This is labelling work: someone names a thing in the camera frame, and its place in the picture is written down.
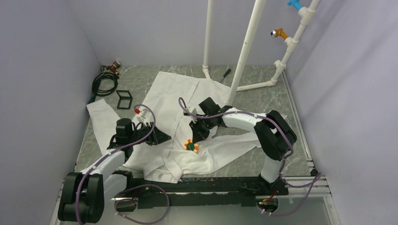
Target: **orange faucet handle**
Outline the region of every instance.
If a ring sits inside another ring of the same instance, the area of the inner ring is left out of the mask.
[[[286,38],[289,37],[289,36],[287,36],[287,35],[285,34],[285,32],[283,31],[283,28],[279,28],[279,29],[277,29],[277,30],[272,30],[272,32],[271,32],[271,37],[275,38],[275,37],[278,37],[278,36],[283,37],[284,40],[286,40]]]

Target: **white wall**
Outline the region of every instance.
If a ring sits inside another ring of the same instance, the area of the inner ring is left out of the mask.
[[[0,28],[0,224],[46,225],[100,64],[66,1],[1,1]]]
[[[297,74],[308,61],[308,55],[325,35],[330,23],[344,4],[344,0],[321,0],[313,19],[307,25],[299,44],[291,54],[286,70],[290,76]]]
[[[306,63],[288,65],[312,156],[344,225],[398,221],[397,9],[394,0],[346,1]]]
[[[237,64],[254,0],[215,0],[209,64]],[[302,0],[309,6],[311,0]],[[328,8],[329,18],[335,1]],[[121,59],[124,65],[183,65],[203,63],[207,0],[69,0],[100,62]],[[317,20],[321,14],[315,14]],[[282,38],[271,38],[283,27],[293,36],[297,10],[287,0],[268,0],[248,64],[273,65],[286,51]],[[317,35],[321,35],[322,25]]]

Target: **gray marble floor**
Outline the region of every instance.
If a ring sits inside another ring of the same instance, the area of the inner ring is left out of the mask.
[[[236,65],[209,66],[210,75],[214,80],[219,81],[228,68],[231,68],[232,72],[224,79],[223,84],[231,86]],[[132,107],[136,104],[142,103],[159,71],[204,78],[202,66],[122,66],[119,71],[121,75],[118,90],[129,90],[131,92],[133,96]],[[274,73],[274,66],[246,66],[242,74],[240,86],[268,81]],[[101,84],[101,88],[108,89],[112,85],[112,82],[105,81]],[[104,99],[121,118],[134,117],[132,109],[118,110],[116,108],[119,100],[116,93],[112,93],[111,95],[104,97]],[[273,87],[238,92],[233,106],[241,110],[255,113],[277,110],[281,114],[286,114],[289,125],[298,136],[298,141],[294,145],[294,154],[289,157],[286,162],[283,174],[285,176],[309,175],[306,163],[306,153],[299,137],[298,126],[294,120],[294,114],[291,109],[287,88],[282,79],[280,79],[280,81],[278,81]],[[245,133],[245,131],[239,129],[221,127],[217,130],[216,135],[229,135],[234,131],[234,135]],[[84,135],[75,171],[80,171],[88,167],[100,156],[100,148],[95,140],[90,120]],[[264,157],[265,155],[262,149],[253,149],[214,173],[207,175],[187,174],[183,177],[258,176],[264,164]],[[119,169],[132,171],[135,177],[142,177],[141,171],[125,167],[121,167]]]

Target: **orange toy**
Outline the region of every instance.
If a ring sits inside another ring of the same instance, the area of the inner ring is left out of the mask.
[[[193,151],[195,153],[198,152],[198,148],[199,148],[199,145],[197,143],[195,143],[195,144],[192,143],[191,139],[188,139],[187,142],[184,144],[184,149],[185,150],[190,150],[190,151]]]

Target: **pipe elbow joint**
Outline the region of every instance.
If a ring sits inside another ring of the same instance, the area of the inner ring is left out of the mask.
[[[299,41],[294,40],[294,38],[291,38],[289,42],[287,42],[287,49],[286,51],[293,53],[293,51],[296,49],[297,44]]]
[[[315,10],[311,10],[309,8],[306,7],[302,7],[299,11],[298,14],[301,16],[301,21],[300,23],[304,26],[307,26],[312,17],[314,16]]]
[[[268,82],[269,82],[269,87],[271,87],[276,84],[277,80],[274,80],[274,78],[272,77],[271,80],[269,80]]]
[[[289,46],[289,43],[290,43],[290,42],[291,42],[291,37],[287,37],[287,38],[285,39],[286,45]]]
[[[280,60],[275,61],[274,65],[276,67],[276,73],[278,73],[278,74],[282,73],[282,71],[286,67],[286,64],[282,64],[282,62]]]
[[[202,65],[202,71],[203,71],[204,74],[206,74],[206,73],[208,74],[209,73],[209,69],[208,68],[209,68],[209,66]]]

